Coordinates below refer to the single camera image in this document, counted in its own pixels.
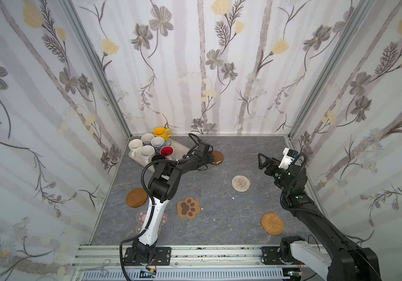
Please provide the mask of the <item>cream woven round coaster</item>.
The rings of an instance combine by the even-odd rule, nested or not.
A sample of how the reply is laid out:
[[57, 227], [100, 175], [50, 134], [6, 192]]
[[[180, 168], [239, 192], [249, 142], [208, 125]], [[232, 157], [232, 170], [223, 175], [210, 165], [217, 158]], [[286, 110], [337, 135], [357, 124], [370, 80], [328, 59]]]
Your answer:
[[242, 175], [234, 176], [231, 184], [232, 188], [237, 192], [247, 192], [251, 186], [250, 180]]

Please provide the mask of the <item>dark brown round coaster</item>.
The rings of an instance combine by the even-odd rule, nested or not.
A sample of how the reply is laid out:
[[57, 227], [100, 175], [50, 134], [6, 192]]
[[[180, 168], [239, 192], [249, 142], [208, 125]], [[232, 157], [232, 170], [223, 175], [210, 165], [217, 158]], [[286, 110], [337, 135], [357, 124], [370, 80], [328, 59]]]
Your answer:
[[224, 155], [219, 151], [212, 151], [213, 161], [212, 165], [220, 165], [224, 161]]

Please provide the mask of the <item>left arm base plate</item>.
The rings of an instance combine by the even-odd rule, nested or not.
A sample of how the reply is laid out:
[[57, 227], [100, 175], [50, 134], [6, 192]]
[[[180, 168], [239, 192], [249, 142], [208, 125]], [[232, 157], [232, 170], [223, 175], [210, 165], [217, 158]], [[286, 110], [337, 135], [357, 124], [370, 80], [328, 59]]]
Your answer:
[[156, 247], [139, 250], [130, 247], [126, 249], [122, 261], [126, 266], [169, 266], [171, 253], [171, 247]]

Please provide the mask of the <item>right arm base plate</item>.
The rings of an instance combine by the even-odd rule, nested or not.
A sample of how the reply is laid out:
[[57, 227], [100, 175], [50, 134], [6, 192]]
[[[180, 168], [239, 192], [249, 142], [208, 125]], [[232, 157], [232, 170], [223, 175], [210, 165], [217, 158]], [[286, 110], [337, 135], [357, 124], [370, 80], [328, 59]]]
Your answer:
[[261, 247], [261, 262], [264, 265], [291, 265], [293, 262], [284, 261], [279, 247]]

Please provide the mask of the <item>pink flower shaped coaster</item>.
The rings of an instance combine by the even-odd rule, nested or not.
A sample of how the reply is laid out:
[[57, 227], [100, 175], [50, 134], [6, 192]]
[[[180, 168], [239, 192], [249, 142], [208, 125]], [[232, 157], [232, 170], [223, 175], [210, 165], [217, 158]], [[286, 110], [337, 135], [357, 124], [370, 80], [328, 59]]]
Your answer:
[[[142, 231], [142, 228], [146, 225], [146, 223], [145, 223], [146, 216], [147, 216], [147, 210], [142, 210], [137, 214], [137, 216], [136, 216], [136, 220], [138, 222], [138, 224], [136, 226], [136, 233], [137, 234], [139, 234]], [[168, 220], [168, 216], [165, 213], [163, 213], [162, 218], [161, 218], [161, 222], [160, 222], [159, 227], [158, 227], [158, 234], [161, 233], [162, 226], [164, 224], [166, 224], [167, 220]]]

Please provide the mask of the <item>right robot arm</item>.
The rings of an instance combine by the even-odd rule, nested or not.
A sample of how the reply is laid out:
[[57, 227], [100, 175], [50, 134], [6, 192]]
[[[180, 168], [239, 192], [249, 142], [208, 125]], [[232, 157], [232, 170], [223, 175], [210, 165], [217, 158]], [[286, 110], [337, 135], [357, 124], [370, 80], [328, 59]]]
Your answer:
[[350, 240], [323, 215], [305, 192], [307, 156], [285, 149], [282, 160], [258, 154], [258, 167], [271, 176], [280, 188], [281, 207], [301, 221], [326, 250], [322, 253], [300, 238], [281, 242], [280, 258], [290, 263], [304, 263], [325, 281], [379, 281], [380, 267], [376, 253]]

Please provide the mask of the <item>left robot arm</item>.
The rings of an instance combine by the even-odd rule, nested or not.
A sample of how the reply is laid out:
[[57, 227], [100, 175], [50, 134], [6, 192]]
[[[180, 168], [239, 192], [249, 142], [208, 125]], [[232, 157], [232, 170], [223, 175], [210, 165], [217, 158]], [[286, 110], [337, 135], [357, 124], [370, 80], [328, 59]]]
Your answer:
[[182, 176], [213, 162], [213, 147], [198, 139], [194, 147], [180, 159], [166, 156], [145, 166], [141, 173], [141, 184], [149, 197], [149, 205], [142, 230], [132, 240], [137, 261], [151, 263], [154, 259], [163, 211], [174, 198]]

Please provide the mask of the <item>rattan woven round coaster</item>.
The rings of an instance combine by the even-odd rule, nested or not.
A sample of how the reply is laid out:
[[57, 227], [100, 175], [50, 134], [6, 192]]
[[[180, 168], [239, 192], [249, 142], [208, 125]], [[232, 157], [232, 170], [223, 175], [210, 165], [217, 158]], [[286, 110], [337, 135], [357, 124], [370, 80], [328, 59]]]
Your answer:
[[271, 235], [279, 235], [284, 231], [284, 222], [275, 213], [266, 213], [261, 219], [263, 229]]

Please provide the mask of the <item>brown paw shaped coaster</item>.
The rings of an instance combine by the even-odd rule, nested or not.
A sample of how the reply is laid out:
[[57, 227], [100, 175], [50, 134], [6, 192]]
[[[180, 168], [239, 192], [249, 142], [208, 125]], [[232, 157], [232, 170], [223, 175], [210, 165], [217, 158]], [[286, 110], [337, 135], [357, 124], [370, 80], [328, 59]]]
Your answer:
[[177, 203], [177, 215], [179, 218], [193, 220], [201, 212], [200, 202], [188, 197]]

